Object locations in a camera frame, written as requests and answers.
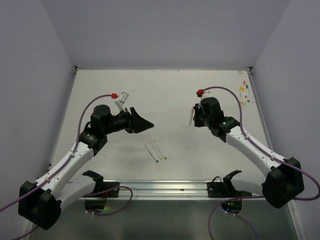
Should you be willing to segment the pink cap marker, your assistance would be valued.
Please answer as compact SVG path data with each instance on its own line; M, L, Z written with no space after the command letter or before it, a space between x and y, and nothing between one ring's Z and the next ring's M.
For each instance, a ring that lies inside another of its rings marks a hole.
M193 122L193 117L194 117L194 107L191 108L191 111L190 111L190 117L189 117L189 121L188 121L188 125L191 126L192 125L192 122Z

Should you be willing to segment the teal green marker pen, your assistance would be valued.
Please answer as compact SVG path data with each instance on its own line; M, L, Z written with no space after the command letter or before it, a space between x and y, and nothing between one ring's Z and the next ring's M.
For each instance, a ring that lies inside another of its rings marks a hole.
M159 162L159 160L155 157L155 155L151 152L151 150L148 148L148 146L145 144L144 145L145 146L145 149L147 150L147 152L150 154L150 156L152 157L152 159L156 162L156 163L158 163Z

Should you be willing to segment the light green cap marker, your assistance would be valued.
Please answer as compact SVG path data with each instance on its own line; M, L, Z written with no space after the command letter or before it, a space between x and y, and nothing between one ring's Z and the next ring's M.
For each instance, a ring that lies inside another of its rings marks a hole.
M162 157L164 158L164 160L167 159L167 156L165 155L165 153L163 152L163 150L160 148L160 146L155 142L153 141L155 146L157 147L157 149L159 150L159 152L161 153Z

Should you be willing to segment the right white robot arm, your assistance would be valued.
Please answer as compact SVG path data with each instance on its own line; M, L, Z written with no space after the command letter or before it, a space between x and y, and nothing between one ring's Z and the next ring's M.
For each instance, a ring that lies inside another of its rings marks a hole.
M300 162L274 153L254 138L243 133L238 120L225 116L219 101L214 97L204 98L193 107L195 127L207 127L211 134L237 149L262 173L248 180L241 170L234 170L223 177L223 192L235 196L240 192L262 195L273 207L279 209L305 189Z

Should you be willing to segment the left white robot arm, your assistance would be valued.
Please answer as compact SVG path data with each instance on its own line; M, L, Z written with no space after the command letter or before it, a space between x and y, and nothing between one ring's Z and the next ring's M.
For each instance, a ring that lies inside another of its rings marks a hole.
M105 146L109 134L122 130L138 134L153 127L154 124L142 118L134 107L113 115L109 106L96 106L70 152L35 182L22 184L18 214L43 230L50 229L62 211L77 199L103 193L103 177L94 171L88 170L78 180L69 181Z

